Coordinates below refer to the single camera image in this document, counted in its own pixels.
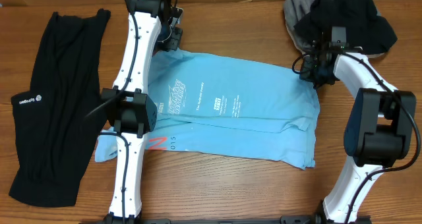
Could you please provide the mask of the light blue printed t-shirt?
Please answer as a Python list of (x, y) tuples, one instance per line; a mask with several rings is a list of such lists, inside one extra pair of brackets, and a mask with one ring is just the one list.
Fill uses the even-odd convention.
[(161, 51), (148, 93), (158, 108), (149, 150), (315, 166), (316, 91), (290, 69), (207, 53)]

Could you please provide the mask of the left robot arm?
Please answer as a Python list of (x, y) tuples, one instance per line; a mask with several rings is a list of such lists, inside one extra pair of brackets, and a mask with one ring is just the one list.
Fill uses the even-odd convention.
[(140, 184), (148, 136), (158, 116), (148, 95), (148, 73), (156, 51), (178, 49), (183, 34), (178, 28), (183, 9), (177, 0), (125, 0), (128, 35), (119, 74), (110, 89), (103, 89), (102, 109), (113, 127), (102, 132), (117, 142), (113, 198), (103, 223), (140, 223)]

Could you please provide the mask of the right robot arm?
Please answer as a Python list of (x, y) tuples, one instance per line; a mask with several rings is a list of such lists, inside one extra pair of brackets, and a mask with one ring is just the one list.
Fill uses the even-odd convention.
[(333, 26), (313, 43), (297, 71), (319, 89), (344, 83), (354, 104), (344, 131), (346, 162), (331, 192), (304, 223), (370, 223), (357, 213), (377, 179), (412, 166), (421, 151), (415, 122), (416, 97), (387, 83), (361, 47), (347, 42), (346, 29)]

